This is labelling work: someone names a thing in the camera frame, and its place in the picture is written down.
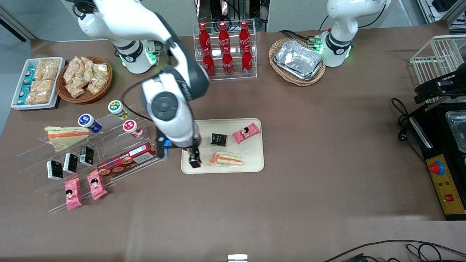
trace table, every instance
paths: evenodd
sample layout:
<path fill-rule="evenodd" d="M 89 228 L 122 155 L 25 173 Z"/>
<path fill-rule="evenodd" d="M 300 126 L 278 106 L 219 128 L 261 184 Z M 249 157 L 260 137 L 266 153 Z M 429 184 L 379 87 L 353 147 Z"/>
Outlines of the table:
<path fill-rule="evenodd" d="M 398 97 L 416 108 L 408 59 L 432 36 L 447 33 L 444 22 L 360 30 L 347 61 L 310 87 L 294 86 L 270 67 L 268 49 L 283 35 L 259 33 L 259 77 L 212 82 L 192 108 L 196 119 L 260 119 L 262 172 L 186 175 L 180 151 L 172 150 L 168 161 L 122 180 L 95 205 L 55 214 L 47 213 L 45 196 L 32 193 L 30 177 L 18 174 L 16 155 L 40 144 L 44 124 L 72 126 L 84 112 L 107 115 L 109 101 L 151 73 L 129 73 L 108 41 L 33 40 L 33 57 L 107 59 L 113 87 L 91 105 L 62 101 L 57 110 L 10 113 L 0 140 L 0 257 L 225 261 L 245 253 L 252 262 L 323 261 L 385 239 L 464 251 L 466 222 L 443 221 L 425 167 L 397 140 L 390 107 Z M 184 42 L 192 50 L 192 39 Z M 128 103 L 141 106 L 138 91 Z M 402 244 L 362 252 L 408 259 Z"/>

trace yellow control panel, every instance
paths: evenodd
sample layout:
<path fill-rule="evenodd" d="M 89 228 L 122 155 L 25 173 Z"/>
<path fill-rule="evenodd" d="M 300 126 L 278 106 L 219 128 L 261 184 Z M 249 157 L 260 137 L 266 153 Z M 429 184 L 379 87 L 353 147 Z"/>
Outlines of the yellow control panel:
<path fill-rule="evenodd" d="M 445 214 L 466 214 L 443 154 L 427 159 L 426 163 L 443 212 Z"/>

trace emergency stop button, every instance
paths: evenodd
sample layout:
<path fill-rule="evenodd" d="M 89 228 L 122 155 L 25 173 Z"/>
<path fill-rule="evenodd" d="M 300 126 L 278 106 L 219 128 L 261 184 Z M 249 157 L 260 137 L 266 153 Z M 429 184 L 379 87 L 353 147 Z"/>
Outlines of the emergency stop button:
<path fill-rule="evenodd" d="M 429 165 L 429 170 L 439 176 L 445 174 L 445 165 L 440 161 L 435 161 Z"/>

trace beige tray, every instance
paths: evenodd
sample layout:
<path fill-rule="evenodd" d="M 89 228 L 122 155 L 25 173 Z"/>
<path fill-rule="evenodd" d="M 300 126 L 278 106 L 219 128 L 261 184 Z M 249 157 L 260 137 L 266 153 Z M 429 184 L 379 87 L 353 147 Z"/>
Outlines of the beige tray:
<path fill-rule="evenodd" d="M 231 134 L 255 123 L 260 133 L 250 137 L 248 140 L 236 144 Z M 199 146 L 201 167 L 192 168 L 189 164 L 189 156 L 183 150 L 181 155 L 181 170 L 185 174 L 207 174 L 207 173 L 241 173 L 259 172 L 264 168 L 264 150 L 262 147 L 262 125 L 257 118 L 239 119 L 216 119 L 197 120 L 202 141 Z M 226 146 L 210 145 L 212 133 L 227 135 Z M 209 159 L 216 151 L 230 151 L 239 153 L 244 157 L 244 165 L 241 166 L 209 166 Z"/>

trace pink snack package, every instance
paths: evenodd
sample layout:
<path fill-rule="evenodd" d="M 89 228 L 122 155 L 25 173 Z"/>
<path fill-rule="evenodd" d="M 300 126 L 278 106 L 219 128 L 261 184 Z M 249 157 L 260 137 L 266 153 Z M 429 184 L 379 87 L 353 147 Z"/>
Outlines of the pink snack package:
<path fill-rule="evenodd" d="M 260 130 L 256 126 L 256 124 L 252 123 L 248 125 L 247 127 L 235 132 L 232 134 L 233 139 L 240 144 L 242 141 L 252 137 L 255 134 L 259 134 Z"/>
<path fill-rule="evenodd" d="M 72 179 L 65 183 L 66 207 L 68 210 L 82 206 L 79 185 L 79 178 Z"/>
<path fill-rule="evenodd" d="M 92 199 L 97 200 L 98 198 L 107 193 L 107 191 L 103 187 L 102 177 L 99 175 L 99 172 L 97 170 L 92 171 L 88 175 L 88 182 L 90 187 L 90 193 L 92 194 Z"/>

